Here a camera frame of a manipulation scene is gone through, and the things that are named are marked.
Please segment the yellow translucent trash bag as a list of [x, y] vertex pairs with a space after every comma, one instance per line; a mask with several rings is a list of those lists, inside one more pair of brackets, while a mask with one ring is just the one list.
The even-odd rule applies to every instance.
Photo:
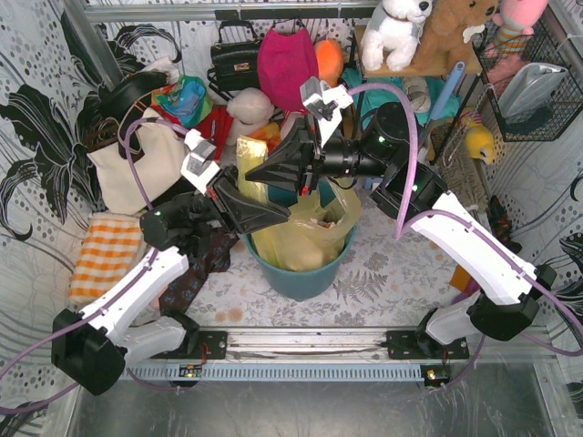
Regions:
[[[321, 205], [323, 190], [318, 188], [307, 197], [294, 198], [286, 223], [251, 234], [260, 258], [275, 268], [311, 271], [336, 260], [362, 213], [361, 201], [354, 189], [330, 185], [332, 201]], [[334, 229], [317, 229], [312, 219], [338, 221]]]

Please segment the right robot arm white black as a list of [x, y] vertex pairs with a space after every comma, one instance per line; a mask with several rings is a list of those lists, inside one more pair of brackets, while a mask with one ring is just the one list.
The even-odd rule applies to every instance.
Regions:
[[551, 268], [537, 269], [491, 236], [461, 205], [446, 183], [409, 149], [412, 134], [403, 107], [377, 108], [356, 140], [331, 137], [321, 145], [320, 123], [297, 120], [286, 139], [245, 178], [269, 186], [311, 192], [319, 178], [379, 178], [371, 197], [386, 216], [396, 218], [403, 200], [406, 227], [437, 244], [479, 285], [472, 296], [430, 310], [415, 336], [424, 353], [467, 335], [509, 341], [537, 315], [537, 285], [553, 282]]

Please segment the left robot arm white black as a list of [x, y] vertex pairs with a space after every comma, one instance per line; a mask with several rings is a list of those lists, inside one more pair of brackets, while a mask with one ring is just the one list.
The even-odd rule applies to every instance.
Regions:
[[51, 361], [93, 395], [108, 391], [124, 370], [169, 353], [178, 358], [204, 351], [199, 324], [178, 311], [140, 327], [132, 321], [173, 280], [189, 268], [190, 253], [210, 246], [211, 228], [250, 234], [284, 223], [287, 208], [246, 197], [237, 189], [234, 166], [210, 162], [199, 170], [183, 168], [194, 189], [145, 213], [140, 219], [150, 252], [101, 298], [80, 312], [61, 311], [53, 322]]

